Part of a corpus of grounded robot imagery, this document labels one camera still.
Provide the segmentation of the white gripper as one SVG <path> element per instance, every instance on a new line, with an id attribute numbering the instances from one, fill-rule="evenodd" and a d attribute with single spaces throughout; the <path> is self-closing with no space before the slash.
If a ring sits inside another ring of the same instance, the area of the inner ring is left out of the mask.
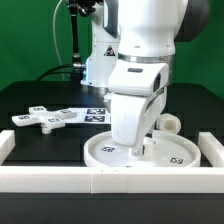
<path id="1" fill-rule="evenodd" d="M 153 125 L 166 103 L 168 79 L 166 63 L 134 63 L 121 59 L 109 77 L 109 92 L 104 102 L 111 114 L 112 139 L 131 147 L 132 157 L 142 156 L 140 147 L 144 136 L 153 140 Z"/>

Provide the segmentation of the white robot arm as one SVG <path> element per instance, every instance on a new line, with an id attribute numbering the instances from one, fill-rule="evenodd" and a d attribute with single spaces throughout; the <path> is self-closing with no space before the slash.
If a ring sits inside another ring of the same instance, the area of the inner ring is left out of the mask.
<path id="1" fill-rule="evenodd" d="M 106 90 L 112 142 L 144 154 L 166 104 L 175 44 L 194 40 L 208 23 L 208 0 L 103 0 L 93 16 L 93 43 L 82 83 Z"/>

